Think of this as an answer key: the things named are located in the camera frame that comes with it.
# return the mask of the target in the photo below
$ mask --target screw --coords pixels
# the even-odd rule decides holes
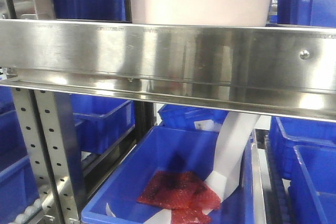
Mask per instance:
[[[300,52],[300,58],[302,60],[309,59],[309,56],[310,56],[310,52],[308,50],[303,50],[303,51]]]

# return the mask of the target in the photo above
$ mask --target storage rack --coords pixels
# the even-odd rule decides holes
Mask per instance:
[[[147,102],[336,121],[335,29],[53,20],[52,0],[0,0],[0,10],[10,77],[0,85],[12,87],[45,223],[79,223],[88,188],[103,181],[88,186],[81,172],[68,93],[140,101],[145,123],[96,161],[95,174],[151,127]]]

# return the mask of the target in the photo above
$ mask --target metal rail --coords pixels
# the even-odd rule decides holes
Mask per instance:
[[[0,20],[2,85],[336,120],[336,30]]]

